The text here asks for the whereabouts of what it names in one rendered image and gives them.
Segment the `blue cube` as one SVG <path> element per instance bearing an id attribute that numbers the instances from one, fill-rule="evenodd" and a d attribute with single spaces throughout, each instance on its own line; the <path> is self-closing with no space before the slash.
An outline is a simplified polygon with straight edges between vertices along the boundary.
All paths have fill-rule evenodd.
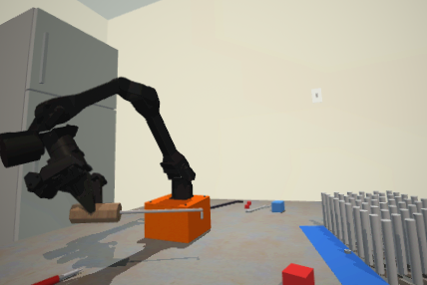
<path id="1" fill-rule="evenodd" d="M 284 201 L 283 200 L 275 200 L 271 204 L 272 204 L 272 211 L 273 212 L 284 211 Z"/>

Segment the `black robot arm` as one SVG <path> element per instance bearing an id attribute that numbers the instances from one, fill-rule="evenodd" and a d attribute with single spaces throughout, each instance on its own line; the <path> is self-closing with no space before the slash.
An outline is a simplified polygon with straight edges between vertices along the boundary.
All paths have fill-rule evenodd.
<path id="1" fill-rule="evenodd" d="M 131 103 L 136 112 L 145 118 L 155 141 L 163 155 L 160 163 L 168 180 L 172 181 L 172 200 L 188 200 L 193 196 L 192 181 L 196 174 L 187 159 L 177 151 L 168 129 L 160 114 L 160 100 L 157 91 L 126 77 L 118 77 L 110 82 L 91 88 L 79 94 L 66 95 L 44 101 L 36 106 L 35 119 L 28 131 L 0 134 L 0 157 L 6 168 L 39 160 L 47 151 L 67 144 L 75 144 L 77 126 L 66 124 L 54 128 L 77 115 L 87 106 L 118 94 Z M 51 130 L 51 131 L 50 131 Z M 40 132 L 49 131 L 43 134 Z M 28 172 L 24 176 L 27 191 L 34 192 L 39 198 L 51 199 L 62 184 L 57 180 L 61 174 L 52 177 L 52 186 L 43 184 L 39 173 Z"/>

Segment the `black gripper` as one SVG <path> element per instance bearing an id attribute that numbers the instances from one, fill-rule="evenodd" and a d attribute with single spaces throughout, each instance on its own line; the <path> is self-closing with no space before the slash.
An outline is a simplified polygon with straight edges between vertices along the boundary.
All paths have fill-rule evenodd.
<path id="1" fill-rule="evenodd" d="M 62 184 L 56 190 L 71 193 L 74 198 L 89 212 L 96 210 L 95 203 L 102 203 L 102 186 L 107 183 L 100 173 L 93 172 L 84 159 L 85 154 L 75 144 L 67 144 L 52 151 L 50 161 L 40 170 L 39 177 L 43 184 L 52 186 L 52 177 L 61 174 L 57 179 Z"/>

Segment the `blue flat strip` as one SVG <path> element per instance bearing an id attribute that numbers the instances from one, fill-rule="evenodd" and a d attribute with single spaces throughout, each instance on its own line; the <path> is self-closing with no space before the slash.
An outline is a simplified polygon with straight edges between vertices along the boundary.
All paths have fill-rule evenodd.
<path id="1" fill-rule="evenodd" d="M 349 248 L 325 226 L 299 227 L 342 285 L 390 285 L 353 252 L 344 253 Z"/>

